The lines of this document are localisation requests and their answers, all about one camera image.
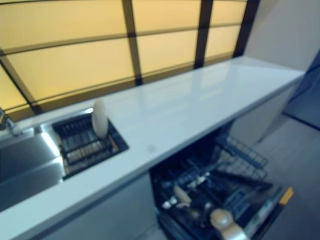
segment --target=dishwasher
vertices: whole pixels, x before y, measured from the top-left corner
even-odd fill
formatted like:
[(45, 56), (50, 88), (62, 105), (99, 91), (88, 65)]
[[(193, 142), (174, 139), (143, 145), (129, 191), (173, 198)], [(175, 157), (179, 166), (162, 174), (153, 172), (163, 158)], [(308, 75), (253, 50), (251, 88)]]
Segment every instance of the dishwasher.
[(218, 130), (150, 170), (158, 224), (168, 239), (260, 239), (284, 195), (268, 160)]

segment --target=dishwasher rack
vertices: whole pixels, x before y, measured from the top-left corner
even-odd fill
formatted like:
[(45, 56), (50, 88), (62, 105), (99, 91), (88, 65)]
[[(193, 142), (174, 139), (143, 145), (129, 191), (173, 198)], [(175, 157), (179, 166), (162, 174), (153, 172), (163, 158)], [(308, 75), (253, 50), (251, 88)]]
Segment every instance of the dishwasher rack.
[[(245, 228), (268, 202), (270, 192), (279, 190), (264, 181), (267, 163), (230, 135), (212, 135), (192, 144), (150, 171), (159, 224), (172, 239), (219, 239), (209, 214), (224, 209)], [(177, 187), (187, 202), (177, 195)]]

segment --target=kitchen counter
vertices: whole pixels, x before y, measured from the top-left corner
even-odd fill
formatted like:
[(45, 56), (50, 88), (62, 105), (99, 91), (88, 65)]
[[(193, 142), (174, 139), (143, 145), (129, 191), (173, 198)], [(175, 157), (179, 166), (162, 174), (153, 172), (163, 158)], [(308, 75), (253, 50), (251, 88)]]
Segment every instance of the kitchen counter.
[[(0, 213), (0, 239), (28, 239), (296, 83), (303, 71), (248, 57), (102, 97), (129, 150)], [(94, 99), (19, 122), (91, 108)]]

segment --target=tile floor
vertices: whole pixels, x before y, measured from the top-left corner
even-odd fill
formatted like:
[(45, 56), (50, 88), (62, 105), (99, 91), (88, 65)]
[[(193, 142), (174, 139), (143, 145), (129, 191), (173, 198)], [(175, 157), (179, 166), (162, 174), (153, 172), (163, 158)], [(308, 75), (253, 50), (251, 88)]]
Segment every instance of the tile floor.
[(263, 240), (320, 239), (320, 131), (281, 116), (272, 133), (254, 148), (270, 159), (268, 168), (275, 169), (275, 176), (294, 189)]

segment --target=stainless steel sink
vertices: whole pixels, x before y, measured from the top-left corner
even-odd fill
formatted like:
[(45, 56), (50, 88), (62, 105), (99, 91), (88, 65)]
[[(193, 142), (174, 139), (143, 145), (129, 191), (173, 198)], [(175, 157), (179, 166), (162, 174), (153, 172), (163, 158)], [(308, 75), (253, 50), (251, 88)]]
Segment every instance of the stainless steel sink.
[(0, 137), (0, 212), (129, 148), (110, 121), (105, 139), (92, 136), (92, 111)]
[(0, 140), (0, 212), (63, 181), (58, 141), (50, 125)]

